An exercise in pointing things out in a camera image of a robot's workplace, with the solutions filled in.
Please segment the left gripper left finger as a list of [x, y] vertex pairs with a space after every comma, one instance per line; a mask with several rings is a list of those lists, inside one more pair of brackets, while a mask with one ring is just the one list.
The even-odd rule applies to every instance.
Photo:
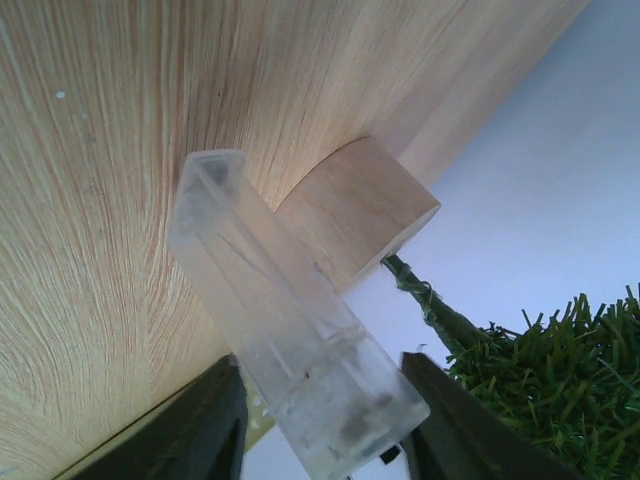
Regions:
[[248, 424], [246, 388], [232, 354], [76, 479], [238, 479]]

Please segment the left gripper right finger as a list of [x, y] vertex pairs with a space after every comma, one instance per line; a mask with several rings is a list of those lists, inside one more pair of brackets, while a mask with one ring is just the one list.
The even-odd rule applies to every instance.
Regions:
[[412, 479], [580, 479], [499, 420], [422, 353], [405, 352], [401, 371], [430, 414], [401, 441]]

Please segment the small green christmas tree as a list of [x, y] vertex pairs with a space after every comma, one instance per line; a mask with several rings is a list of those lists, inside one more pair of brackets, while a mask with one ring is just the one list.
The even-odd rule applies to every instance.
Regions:
[[491, 421], [585, 479], [639, 475], [639, 147], [486, 165], [388, 257]]

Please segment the clear plastic battery box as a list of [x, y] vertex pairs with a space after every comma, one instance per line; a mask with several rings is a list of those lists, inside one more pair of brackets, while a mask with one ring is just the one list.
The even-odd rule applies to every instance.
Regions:
[[313, 479], [343, 479], [429, 406], [244, 176], [239, 150], [186, 158], [168, 244]]

